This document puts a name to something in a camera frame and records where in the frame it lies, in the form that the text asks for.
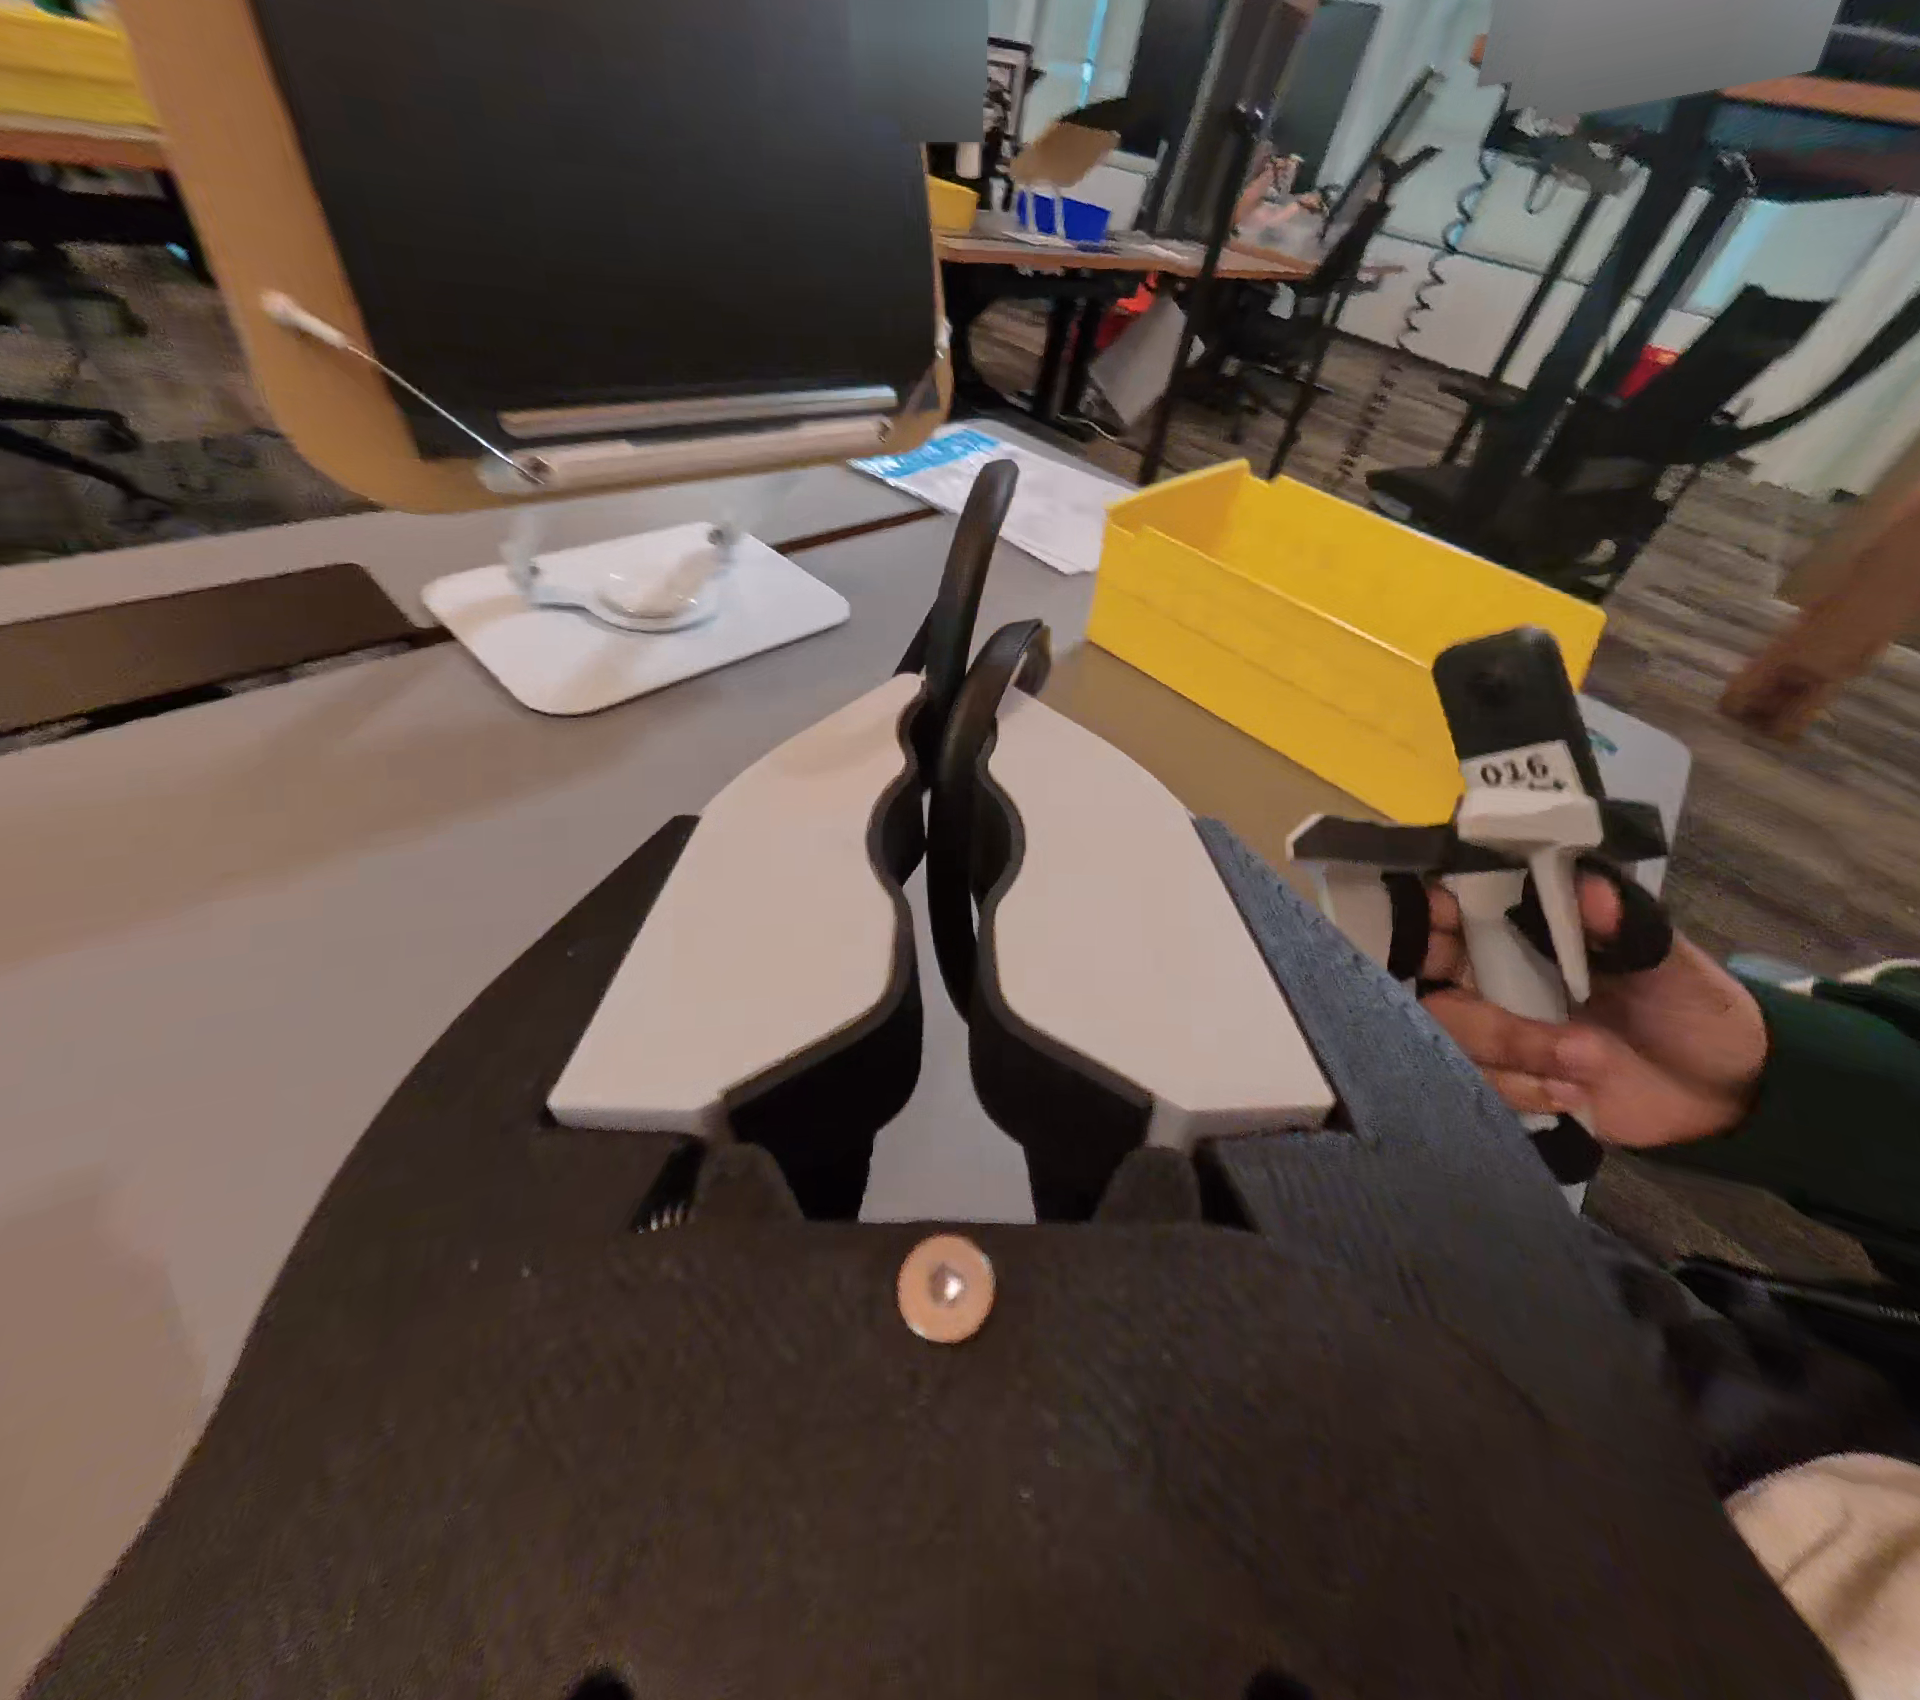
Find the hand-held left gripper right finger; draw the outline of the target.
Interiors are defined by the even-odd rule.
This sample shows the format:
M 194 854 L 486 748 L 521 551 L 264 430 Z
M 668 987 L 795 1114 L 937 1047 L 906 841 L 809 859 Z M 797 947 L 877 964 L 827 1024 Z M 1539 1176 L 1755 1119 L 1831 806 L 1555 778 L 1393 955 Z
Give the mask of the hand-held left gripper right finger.
M 1093 1220 L 1137 1150 L 1326 1130 L 1339 1095 L 1196 815 L 1011 690 L 972 758 L 972 1088 L 1035 1216 Z

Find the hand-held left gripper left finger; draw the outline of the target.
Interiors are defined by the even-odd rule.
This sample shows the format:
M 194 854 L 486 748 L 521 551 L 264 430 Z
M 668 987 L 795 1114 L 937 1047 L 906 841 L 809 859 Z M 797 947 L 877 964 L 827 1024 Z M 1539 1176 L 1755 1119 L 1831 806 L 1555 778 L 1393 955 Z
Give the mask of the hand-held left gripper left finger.
M 925 856 L 900 672 L 708 801 L 547 1095 L 567 1130 L 757 1144 L 805 1216 L 859 1216 L 925 1054 Z

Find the yellow plastic bin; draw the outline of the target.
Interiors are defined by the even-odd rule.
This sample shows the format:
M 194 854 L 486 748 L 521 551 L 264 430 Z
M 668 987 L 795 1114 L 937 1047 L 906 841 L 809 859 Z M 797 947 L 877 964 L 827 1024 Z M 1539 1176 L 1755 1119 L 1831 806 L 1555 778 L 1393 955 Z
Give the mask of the yellow plastic bin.
M 1435 654 L 1551 630 L 1583 687 L 1598 605 L 1247 460 L 1106 512 L 1088 641 L 1397 823 L 1463 795 Z

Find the person's right forearm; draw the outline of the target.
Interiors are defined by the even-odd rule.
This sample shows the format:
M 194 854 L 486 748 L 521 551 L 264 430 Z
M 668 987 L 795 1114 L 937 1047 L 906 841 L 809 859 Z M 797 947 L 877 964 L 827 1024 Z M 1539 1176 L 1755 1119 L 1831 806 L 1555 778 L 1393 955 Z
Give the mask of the person's right forearm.
M 1851 1234 L 1892 1282 L 1919 1282 L 1919 964 L 1886 959 L 1776 987 L 1740 976 L 1766 1055 L 1727 1132 L 1645 1160 L 1757 1186 Z

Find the grey desk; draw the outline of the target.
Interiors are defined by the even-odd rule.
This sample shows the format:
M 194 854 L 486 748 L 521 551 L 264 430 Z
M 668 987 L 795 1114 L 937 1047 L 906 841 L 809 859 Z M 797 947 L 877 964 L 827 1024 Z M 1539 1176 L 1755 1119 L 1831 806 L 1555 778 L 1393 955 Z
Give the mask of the grey desk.
M 701 741 L 339 674 L 6 758 L 6 1695 L 1709 1695 L 1771 1608 L 1519 1130 L 1223 823 L 1333 1064 L 1206 1215 L 913 1227 L 540 1102 Z

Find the raised standing desk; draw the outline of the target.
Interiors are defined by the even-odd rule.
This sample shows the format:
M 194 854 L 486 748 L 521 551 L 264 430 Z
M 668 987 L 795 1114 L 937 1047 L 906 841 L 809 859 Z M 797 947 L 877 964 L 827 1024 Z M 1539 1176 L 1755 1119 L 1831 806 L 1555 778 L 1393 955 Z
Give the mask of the raised standing desk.
M 1579 392 L 1616 392 L 1755 199 L 1915 197 L 1914 85 L 1803 75 L 1548 121 L 1515 148 L 1567 174 L 1634 179 L 1620 232 L 1518 398 L 1551 434 Z

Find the person's right hand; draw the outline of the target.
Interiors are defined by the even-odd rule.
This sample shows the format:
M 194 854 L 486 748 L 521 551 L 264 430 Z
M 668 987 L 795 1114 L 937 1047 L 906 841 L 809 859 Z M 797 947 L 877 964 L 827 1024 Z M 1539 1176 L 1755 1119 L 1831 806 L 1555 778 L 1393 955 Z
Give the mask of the person's right hand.
M 1452 892 L 1431 884 L 1428 907 L 1428 1013 L 1511 1109 L 1573 1114 L 1631 1150 L 1716 1137 L 1746 1121 L 1770 1055 L 1764 1011 L 1693 939 L 1676 934 L 1659 968 L 1596 976 L 1567 1023 L 1548 1023 L 1481 993 Z

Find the black office chair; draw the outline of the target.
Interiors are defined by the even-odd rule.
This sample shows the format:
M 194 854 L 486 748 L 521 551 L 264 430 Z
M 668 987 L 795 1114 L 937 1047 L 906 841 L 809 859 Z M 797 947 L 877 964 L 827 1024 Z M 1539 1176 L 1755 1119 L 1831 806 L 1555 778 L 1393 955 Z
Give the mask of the black office chair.
M 1742 288 L 1667 366 L 1631 394 L 1583 392 L 1544 453 L 1465 521 L 1473 464 L 1377 468 L 1365 477 L 1376 512 L 1535 580 L 1601 602 L 1645 554 L 1698 477 L 1749 458 L 1889 366 L 1919 333 L 1905 303 L 1808 400 L 1746 419 L 1737 396 L 1801 347 L 1830 304 Z

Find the printed paper sheet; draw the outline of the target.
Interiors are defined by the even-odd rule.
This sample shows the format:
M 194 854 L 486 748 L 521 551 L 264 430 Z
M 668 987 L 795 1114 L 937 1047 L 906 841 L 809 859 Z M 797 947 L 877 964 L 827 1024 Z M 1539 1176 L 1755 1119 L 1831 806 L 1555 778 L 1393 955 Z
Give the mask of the printed paper sheet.
M 1056 460 L 1031 442 L 954 422 L 907 453 L 869 455 L 849 460 L 849 468 L 927 509 L 960 516 L 977 477 L 995 464 L 1016 471 L 1001 540 L 1055 573 L 1094 573 L 1110 512 L 1127 488 L 1083 460 Z

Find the wooden framed black board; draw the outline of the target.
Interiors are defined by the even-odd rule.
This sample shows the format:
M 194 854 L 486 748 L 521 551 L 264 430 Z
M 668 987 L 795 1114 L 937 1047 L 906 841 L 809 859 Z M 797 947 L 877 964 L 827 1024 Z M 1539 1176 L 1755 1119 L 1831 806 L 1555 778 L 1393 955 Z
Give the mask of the wooden framed black board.
M 853 0 L 248 0 L 421 446 L 902 414 L 937 365 L 919 148 Z

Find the person's white clothing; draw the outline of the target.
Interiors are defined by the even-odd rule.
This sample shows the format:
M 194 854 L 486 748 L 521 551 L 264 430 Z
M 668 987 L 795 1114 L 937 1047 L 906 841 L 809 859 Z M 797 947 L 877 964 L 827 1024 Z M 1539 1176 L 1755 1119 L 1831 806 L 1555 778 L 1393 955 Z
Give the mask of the person's white clothing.
M 1919 1695 L 1919 1467 L 1847 1452 L 1773 1472 L 1727 1501 L 1856 1697 Z

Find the wooden book stand white base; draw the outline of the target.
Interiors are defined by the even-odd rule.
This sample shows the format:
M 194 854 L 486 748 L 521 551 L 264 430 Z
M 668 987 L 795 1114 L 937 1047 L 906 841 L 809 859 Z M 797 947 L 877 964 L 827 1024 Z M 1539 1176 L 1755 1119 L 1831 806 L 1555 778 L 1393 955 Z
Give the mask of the wooden book stand white base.
M 399 398 L 408 382 L 368 346 L 248 0 L 111 3 L 281 434 L 379 509 L 500 514 L 501 554 L 428 584 L 422 605 L 518 704 L 560 717 L 599 712 L 817 641 L 853 617 L 762 526 L 726 514 L 627 526 L 558 551 L 540 538 L 554 512 L 590 494 L 746 480 L 762 497 L 783 497 L 803 472 L 925 440 L 947 417 L 950 389 L 938 261 L 937 365 L 894 419 L 588 440 L 516 455 L 437 407 L 456 444 L 470 446 L 437 458 L 408 424 Z

